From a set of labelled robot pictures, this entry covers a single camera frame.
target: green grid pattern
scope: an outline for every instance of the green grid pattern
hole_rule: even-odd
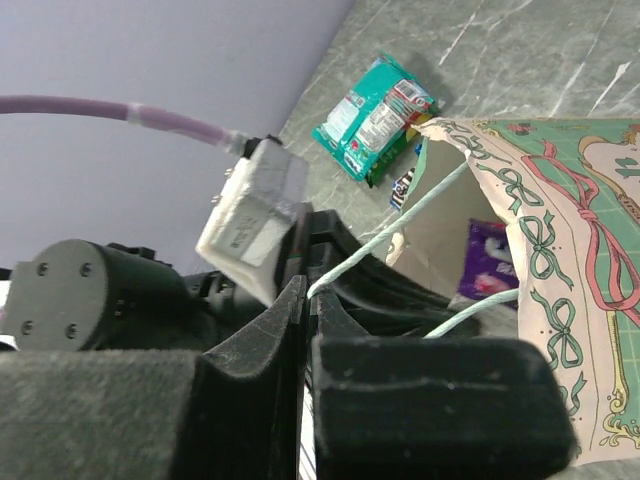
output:
[[[542,155],[544,147],[542,140],[552,142],[557,148],[556,158],[562,161],[573,171],[589,175],[580,161],[578,144],[586,135],[597,135],[607,139],[612,143],[622,141],[622,134],[629,130],[630,123],[640,123],[638,121],[625,120],[545,120],[529,122],[535,130],[528,135],[516,135],[507,125],[518,123],[517,121],[496,121],[490,127],[498,130],[510,143],[518,146],[521,150],[533,154]],[[537,163],[542,173],[553,181],[557,182],[577,198],[577,187],[573,180],[563,172],[555,169],[549,162],[540,161]],[[640,250],[638,250],[638,239],[640,238],[640,226],[627,213],[616,199],[615,193],[598,178],[593,178],[600,188],[600,193],[591,202],[591,209],[598,215],[600,221],[615,235],[620,244],[626,250],[636,268],[640,268]],[[630,182],[638,181],[637,177],[630,177],[628,180],[613,178],[623,188]],[[610,300],[608,291],[608,274],[611,266],[609,253],[607,251],[604,238],[601,236],[600,251],[598,252],[598,262],[596,266],[596,277],[605,300]],[[622,291],[625,296],[631,293],[631,279],[623,267],[621,279]],[[617,314],[620,335],[620,349],[623,358],[625,376],[629,385],[629,401],[626,411],[619,415],[623,422],[631,425],[640,421],[640,328],[638,328],[626,315]]]

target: purple tube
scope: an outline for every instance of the purple tube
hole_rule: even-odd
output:
[[[70,97],[41,95],[0,96],[0,114],[50,113],[79,115],[85,117],[110,118],[128,121],[133,116],[135,123],[155,130],[185,135],[209,145],[224,147],[232,153],[242,153],[247,137],[200,120],[144,105],[102,102]]]

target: cable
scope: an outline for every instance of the cable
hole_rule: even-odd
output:
[[[475,315],[476,313],[485,310],[489,307],[493,307],[495,305],[499,305],[501,303],[511,302],[513,300],[518,299],[519,289],[514,288],[513,290],[507,290],[506,292],[496,293],[487,297],[483,300],[480,300],[478,303],[474,303],[468,308],[465,308],[460,313],[455,314],[449,320],[444,322],[438,328],[432,330],[424,338],[440,338],[442,335],[447,333],[449,330],[455,328],[457,325],[461,324],[467,318]]]
[[[154,130],[177,133],[242,156],[248,137],[184,115],[139,104],[102,102],[42,95],[0,96],[0,114],[48,113],[121,120]]]
[[[433,187],[424,197],[418,200],[416,204],[411,207],[409,211],[407,211],[407,213],[402,215],[398,220],[393,222],[391,225],[389,225],[387,228],[373,237],[369,242],[356,250],[356,252],[351,255],[351,257],[347,258],[344,262],[340,263],[338,266],[321,276],[309,289],[309,293],[307,294],[308,298],[313,297],[320,288],[324,287],[325,285],[329,285],[344,272],[354,267],[360,260],[371,253],[378,245],[389,240],[394,233],[398,232],[402,227],[413,220],[413,218],[418,215],[418,213],[420,213],[420,211],[424,207],[426,207],[429,202],[431,202],[434,198],[444,192],[453,182],[455,182],[467,168],[469,168],[469,164],[466,162],[462,163],[458,168],[447,175],[438,185]]]

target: cable connector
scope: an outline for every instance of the cable connector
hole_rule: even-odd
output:
[[[296,221],[309,166],[275,139],[247,145],[219,195],[196,251],[262,303],[275,300],[282,238]]]

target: barcode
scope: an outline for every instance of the barcode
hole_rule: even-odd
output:
[[[418,90],[416,86],[408,80],[400,80],[396,84],[396,90],[400,94],[402,94],[403,97],[406,97],[406,99],[410,102],[412,102],[416,97],[420,96],[420,90]]]

